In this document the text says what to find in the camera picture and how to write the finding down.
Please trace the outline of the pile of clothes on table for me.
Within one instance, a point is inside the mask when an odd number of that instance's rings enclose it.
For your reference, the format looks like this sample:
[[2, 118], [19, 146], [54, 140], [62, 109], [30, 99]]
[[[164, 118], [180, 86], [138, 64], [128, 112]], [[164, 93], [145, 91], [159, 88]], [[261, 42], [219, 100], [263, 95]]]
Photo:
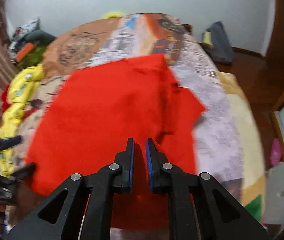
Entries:
[[29, 33], [37, 30], [39, 28], [40, 18], [36, 17], [30, 20], [28, 23], [22, 25], [21, 27], [17, 27], [15, 32], [13, 33], [13, 37], [10, 45], [8, 46], [8, 53], [16, 53], [18, 43]]

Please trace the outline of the dark blue clothing on chair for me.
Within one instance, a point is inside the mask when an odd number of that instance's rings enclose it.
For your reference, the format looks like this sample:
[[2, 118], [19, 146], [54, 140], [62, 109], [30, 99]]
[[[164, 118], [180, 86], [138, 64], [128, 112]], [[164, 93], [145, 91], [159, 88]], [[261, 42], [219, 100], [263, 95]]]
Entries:
[[212, 61], [231, 65], [233, 50], [222, 22], [214, 22], [205, 32], [201, 46]]

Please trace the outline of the grey neck pillow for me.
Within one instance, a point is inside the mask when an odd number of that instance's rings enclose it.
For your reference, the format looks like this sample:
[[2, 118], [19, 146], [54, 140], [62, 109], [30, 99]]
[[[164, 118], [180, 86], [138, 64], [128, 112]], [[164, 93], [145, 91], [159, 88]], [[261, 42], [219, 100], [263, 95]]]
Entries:
[[53, 36], [42, 30], [34, 30], [25, 35], [24, 40], [26, 42], [45, 42], [51, 43], [56, 39], [56, 36]]

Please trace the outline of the yellow foam headboard guard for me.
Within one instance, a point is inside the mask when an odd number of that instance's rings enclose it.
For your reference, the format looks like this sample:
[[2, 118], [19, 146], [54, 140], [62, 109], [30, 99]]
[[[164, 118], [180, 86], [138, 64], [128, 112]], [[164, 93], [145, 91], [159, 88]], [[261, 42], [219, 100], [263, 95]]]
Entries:
[[119, 18], [119, 17], [123, 17], [126, 14], [122, 13], [122, 12], [107, 12], [104, 16], [103, 19], [110, 19], [110, 18]]

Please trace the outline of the yellow cartoon blanket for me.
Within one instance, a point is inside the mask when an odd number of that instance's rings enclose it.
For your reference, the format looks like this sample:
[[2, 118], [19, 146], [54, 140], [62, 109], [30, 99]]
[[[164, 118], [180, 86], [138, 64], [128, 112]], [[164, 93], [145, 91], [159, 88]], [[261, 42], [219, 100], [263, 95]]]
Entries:
[[[18, 135], [18, 129], [35, 107], [27, 110], [36, 89], [44, 79], [42, 64], [27, 67], [19, 72], [9, 84], [7, 101], [11, 105], [3, 114], [0, 123], [0, 139], [9, 139]], [[10, 148], [0, 153], [0, 174], [9, 176], [25, 165], [25, 156], [34, 129], [27, 131], [22, 144], [16, 149]]]

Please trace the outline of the pink croc shoe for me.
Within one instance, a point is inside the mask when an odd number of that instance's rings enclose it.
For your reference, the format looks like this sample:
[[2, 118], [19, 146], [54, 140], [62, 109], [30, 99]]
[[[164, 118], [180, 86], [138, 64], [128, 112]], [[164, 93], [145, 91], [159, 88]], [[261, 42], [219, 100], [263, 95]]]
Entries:
[[276, 167], [280, 164], [282, 155], [283, 152], [280, 141], [278, 138], [275, 138], [271, 146], [271, 154], [270, 154], [270, 163], [272, 167]]

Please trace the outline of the red plush toy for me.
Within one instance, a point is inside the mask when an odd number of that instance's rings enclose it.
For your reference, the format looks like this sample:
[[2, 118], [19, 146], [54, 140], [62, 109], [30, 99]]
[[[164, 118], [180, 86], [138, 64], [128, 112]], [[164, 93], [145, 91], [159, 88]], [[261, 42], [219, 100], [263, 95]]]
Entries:
[[7, 85], [0, 96], [1, 103], [1, 111], [4, 113], [11, 105], [7, 101], [7, 93], [8, 93], [9, 85]]

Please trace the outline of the printed newspaper pattern blanket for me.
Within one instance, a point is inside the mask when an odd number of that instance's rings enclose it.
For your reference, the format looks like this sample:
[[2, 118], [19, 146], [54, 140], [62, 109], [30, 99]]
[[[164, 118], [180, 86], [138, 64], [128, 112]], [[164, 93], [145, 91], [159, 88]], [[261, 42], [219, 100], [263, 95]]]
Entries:
[[212, 172], [258, 220], [265, 211], [262, 144], [248, 100], [232, 74], [219, 72], [179, 20], [165, 14], [132, 14], [81, 25], [47, 43], [44, 79], [32, 96], [18, 133], [39, 125], [58, 87], [75, 69], [164, 53], [183, 87], [208, 108], [193, 130], [195, 167]]

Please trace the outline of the red jacket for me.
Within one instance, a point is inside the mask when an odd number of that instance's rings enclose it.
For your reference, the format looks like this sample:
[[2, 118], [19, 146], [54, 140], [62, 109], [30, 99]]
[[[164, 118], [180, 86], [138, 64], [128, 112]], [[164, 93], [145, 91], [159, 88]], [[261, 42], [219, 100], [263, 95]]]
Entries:
[[178, 85], [161, 54], [77, 70], [35, 132], [25, 159], [37, 165], [29, 186], [47, 196], [72, 173], [93, 174], [111, 163], [132, 138], [133, 189], [114, 197], [112, 226], [167, 227], [167, 197], [153, 194], [148, 185], [146, 140], [194, 174], [192, 130], [204, 111], [200, 100]]

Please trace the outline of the orange box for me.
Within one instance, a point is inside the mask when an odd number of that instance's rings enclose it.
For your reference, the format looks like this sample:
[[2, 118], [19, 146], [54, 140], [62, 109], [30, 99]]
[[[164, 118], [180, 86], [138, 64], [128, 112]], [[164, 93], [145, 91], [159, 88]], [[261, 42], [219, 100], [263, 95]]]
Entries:
[[15, 57], [16, 62], [21, 62], [33, 49], [35, 45], [32, 42], [26, 43], [17, 53]]

